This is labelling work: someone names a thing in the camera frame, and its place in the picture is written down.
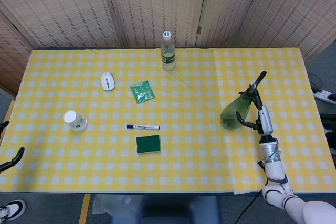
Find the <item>green sachet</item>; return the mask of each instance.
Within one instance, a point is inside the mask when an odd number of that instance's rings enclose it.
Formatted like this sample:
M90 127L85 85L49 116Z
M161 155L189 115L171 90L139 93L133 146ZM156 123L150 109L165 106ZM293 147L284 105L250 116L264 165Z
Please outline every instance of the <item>green sachet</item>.
M132 85L131 90L137 104L155 98L154 92L148 81L143 81L138 84Z

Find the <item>green spray bottle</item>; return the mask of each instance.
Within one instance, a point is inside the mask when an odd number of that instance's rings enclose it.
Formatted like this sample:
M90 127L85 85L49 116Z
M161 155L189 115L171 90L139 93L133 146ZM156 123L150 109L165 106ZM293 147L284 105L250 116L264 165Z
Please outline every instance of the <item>green spray bottle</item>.
M257 80L252 85L249 85L245 92L240 92L240 96L222 110L220 122L224 128L234 130L241 127L241 123L237 120L236 111L240 113L241 118L246 119L254 92L265 75L266 71L261 72Z

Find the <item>green sponge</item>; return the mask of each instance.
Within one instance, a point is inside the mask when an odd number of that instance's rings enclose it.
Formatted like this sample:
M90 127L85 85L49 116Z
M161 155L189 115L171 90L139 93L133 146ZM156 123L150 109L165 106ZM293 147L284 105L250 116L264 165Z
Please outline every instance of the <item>green sponge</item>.
M160 136L138 136L137 138L137 153L144 152L159 152L160 147Z

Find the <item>paper cup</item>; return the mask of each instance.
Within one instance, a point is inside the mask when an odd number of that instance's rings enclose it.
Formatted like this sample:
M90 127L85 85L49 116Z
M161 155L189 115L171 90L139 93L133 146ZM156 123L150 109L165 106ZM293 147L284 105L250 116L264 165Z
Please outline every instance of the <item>paper cup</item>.
M63 115L63 120L72 128L74 131L83 131L86 129L88 120L74 110L68 110Z

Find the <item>shoe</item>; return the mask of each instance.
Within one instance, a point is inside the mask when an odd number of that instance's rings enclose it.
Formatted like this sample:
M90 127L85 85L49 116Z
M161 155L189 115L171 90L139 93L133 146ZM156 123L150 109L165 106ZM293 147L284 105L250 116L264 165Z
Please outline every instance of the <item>shoe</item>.
M0 207L0 223L8 220L15 220L26 211L26 203L21 200L14 200Z

